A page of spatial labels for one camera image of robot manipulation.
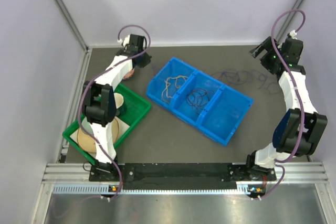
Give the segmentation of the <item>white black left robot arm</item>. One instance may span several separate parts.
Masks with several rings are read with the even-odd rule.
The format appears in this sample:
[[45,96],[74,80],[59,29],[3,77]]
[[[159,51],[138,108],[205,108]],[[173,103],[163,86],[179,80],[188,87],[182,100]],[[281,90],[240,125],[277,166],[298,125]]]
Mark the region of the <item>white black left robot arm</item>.
[[117,51],[112,63],[93,80],[85,82],[80,102],[81,113],[86,117],[96,146],[95,167],[107,180],[114,180],[119,174],[115,161],[117,153],[114,148],[112,121],[117,115],[117,103],[114,95],[116,87],[122,79],[135,67],[143,68],[151,62],[146,52],[149,37],[130,34],[121,39],[122,48]]

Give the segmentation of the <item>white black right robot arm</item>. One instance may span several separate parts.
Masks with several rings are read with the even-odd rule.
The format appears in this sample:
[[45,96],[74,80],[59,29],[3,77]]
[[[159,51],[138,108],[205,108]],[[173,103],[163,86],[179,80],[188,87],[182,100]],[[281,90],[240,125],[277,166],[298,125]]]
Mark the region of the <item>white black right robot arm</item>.
[[276,75],[287,110],[273,133],[272,142],[248,155],[245,174],[252,180],[269,175],[275,166],[275,160],[288,158],[293,150],[296,151],[295,157],[312,155],[328,123],[327,117],[317,112],[309,98],[306,71],[299,65],[303,42],[288,36],[279,45],[282,60],[276,55],[276,45],[276,41],[267,37],[249,52],[256,58],[263,50],[266,51],[260,63]]

